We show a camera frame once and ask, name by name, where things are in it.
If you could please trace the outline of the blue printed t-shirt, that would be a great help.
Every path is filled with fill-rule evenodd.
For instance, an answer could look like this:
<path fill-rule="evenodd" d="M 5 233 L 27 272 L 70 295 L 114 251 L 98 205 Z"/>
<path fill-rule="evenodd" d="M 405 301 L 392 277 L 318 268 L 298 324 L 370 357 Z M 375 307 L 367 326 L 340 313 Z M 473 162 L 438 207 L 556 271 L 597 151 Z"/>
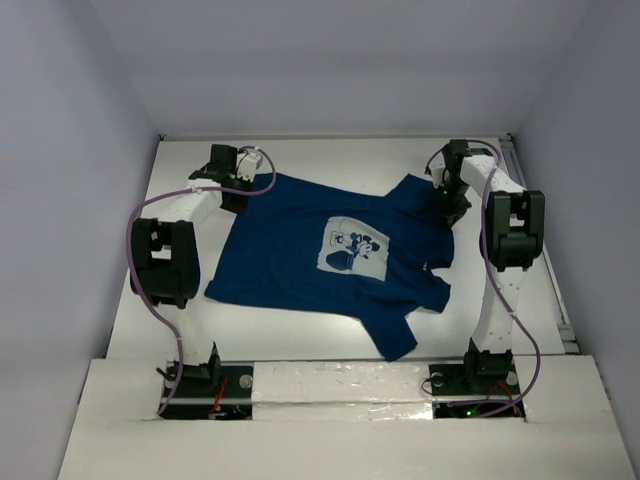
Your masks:
<path fill-rule="evenodd" d="M 394 361 L 417 346 L 407 316 L 445 310 L 451 287 L 434 272 L 453 260 L 431 182 L 407 175 L 375 196 L 281 174 L 234 220 L 204 295 L 353 317 Z"/>

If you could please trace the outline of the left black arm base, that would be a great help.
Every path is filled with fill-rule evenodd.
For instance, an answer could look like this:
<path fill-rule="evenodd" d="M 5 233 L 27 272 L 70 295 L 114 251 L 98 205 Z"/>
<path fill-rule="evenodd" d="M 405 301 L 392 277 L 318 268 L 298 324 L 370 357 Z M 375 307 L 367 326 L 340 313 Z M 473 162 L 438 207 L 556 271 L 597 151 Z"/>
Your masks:
<path fill-rule="evenodd" d="M 178 388 L 171 399 L 178 371 L 176 361 L 165 370 L 159 416 L 167 420 L 250 420 L 252 418 L 252 362 L 223 362 L 213 346 L 210 359 L 199 365 L 185 365 Z"/>

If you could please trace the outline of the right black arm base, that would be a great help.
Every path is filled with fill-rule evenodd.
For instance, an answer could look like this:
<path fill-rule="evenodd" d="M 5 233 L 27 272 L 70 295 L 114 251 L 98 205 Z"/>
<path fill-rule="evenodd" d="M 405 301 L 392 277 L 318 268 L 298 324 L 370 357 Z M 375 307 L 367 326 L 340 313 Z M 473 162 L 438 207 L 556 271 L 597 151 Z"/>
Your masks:
<path fill-rule="evenodd" d="M 432 364 L 420 388 L 432 398 L 436 419 L 472 419 L 482 415 L 520 419 L 526 417 L 521 400 L 508 409 L 494 413 L 494 410 L 520 397 L 514 364 L 506 373 L 474 379 L 467 377 L 461 363 Z"/>

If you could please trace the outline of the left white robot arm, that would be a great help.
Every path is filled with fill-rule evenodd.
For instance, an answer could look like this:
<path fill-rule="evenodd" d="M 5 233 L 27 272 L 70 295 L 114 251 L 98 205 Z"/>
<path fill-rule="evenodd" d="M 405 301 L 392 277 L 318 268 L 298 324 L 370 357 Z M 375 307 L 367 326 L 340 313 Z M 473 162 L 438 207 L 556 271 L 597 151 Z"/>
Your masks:
<path fill-rule="evenodd" d="M 130 252 L 137 278 L 132 291 L 144 295 L 154 315 L 176 337 L 173 372 L 188 370 L 186 381 L 195 392 L 209 395 L 221 383 L 221 370 L 209 362 L 213 342 L 189 303 L 201 286 L 201 259 L 196 231 L 216 210 L 246 211 L 248 193 L 264 156 L 251 147 L 214 144 L 209 161 L 187 177 L 170 204 L 153 217 L 139 216 L 130 227 Z"/>

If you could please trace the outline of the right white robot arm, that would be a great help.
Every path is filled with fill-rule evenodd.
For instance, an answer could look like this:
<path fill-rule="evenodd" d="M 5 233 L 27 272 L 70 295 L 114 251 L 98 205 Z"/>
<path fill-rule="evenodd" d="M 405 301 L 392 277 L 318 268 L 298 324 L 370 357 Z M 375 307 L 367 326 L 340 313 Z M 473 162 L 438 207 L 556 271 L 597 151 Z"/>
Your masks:
<path fill-rule="evenodd" d="M 545 196 L 511 179 L 499 166 L 499 152 L 484 141 L 454 139 L 440 153 L 442 162 L 429 161 L 425 172 L 447 225 L 471 207 L 468 190 L 481 200 L 479 250 L 486 283 L 460 379 L 468 390 L 482 392 L 511 368 L 520 285 L 543 249 Z"/>

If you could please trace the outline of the white foam strip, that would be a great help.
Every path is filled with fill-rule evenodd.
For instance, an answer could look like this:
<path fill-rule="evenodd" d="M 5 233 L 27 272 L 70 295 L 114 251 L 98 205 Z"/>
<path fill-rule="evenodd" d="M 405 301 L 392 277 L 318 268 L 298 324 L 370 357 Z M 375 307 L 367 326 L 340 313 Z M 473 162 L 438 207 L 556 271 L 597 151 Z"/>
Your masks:
<path fill-rule="evenodd" d="M 432 397 L 421 362 L 260 362 L 254 367 L 257 421 L 429 421 Z"/>

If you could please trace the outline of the aluminium rail at right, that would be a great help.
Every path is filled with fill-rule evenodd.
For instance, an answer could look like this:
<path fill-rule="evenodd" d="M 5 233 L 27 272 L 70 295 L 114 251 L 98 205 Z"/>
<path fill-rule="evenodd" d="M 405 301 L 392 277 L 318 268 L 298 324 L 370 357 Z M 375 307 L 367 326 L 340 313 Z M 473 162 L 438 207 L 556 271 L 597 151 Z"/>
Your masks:
<path fill-rule="evenodd" d="M 556 323 L 564 353 L 580 355 L 580 347 L 569 321 L 560 287 L 544 243 L 546 236 L 546 197 L 540 190 L 530 190 L 528 188 L 517 156 L 515 137 L 507 134 L 499 139 L 499 144 L 505 168 L 511 179 L 518 183 L 525 193 L 531 194 L 532 217 L 526 221 L 526 224 L 532 228 L 531 233 L 536 239 L 536 257 L 533 263 L 536 265 L 536 269 L 543 272 L 539 274 L 539 277 L 544 276 L 545 278 L 544 281 L 539 281 L 539 286 L 535 287 L 535 290 L 541 292 L 543 289 L 542 284 L 545 285 L 546 297 L 552 310 L 551 317 Z"/>

